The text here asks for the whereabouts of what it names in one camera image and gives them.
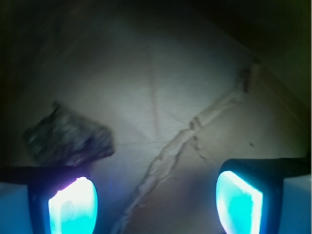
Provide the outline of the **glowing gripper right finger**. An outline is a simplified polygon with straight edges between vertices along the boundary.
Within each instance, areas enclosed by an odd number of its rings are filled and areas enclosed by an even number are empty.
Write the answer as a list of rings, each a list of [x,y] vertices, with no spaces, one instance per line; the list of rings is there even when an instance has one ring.
[[[220,168],[215,202],[227,234],[310,234],[309,158],[229,159]]]

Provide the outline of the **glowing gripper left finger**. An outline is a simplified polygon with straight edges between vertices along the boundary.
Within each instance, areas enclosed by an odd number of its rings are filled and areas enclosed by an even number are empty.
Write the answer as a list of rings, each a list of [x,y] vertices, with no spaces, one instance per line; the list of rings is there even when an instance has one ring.
[[[2,234],[91,234],[97,214],[97,189],[84,168],[0,170]]]

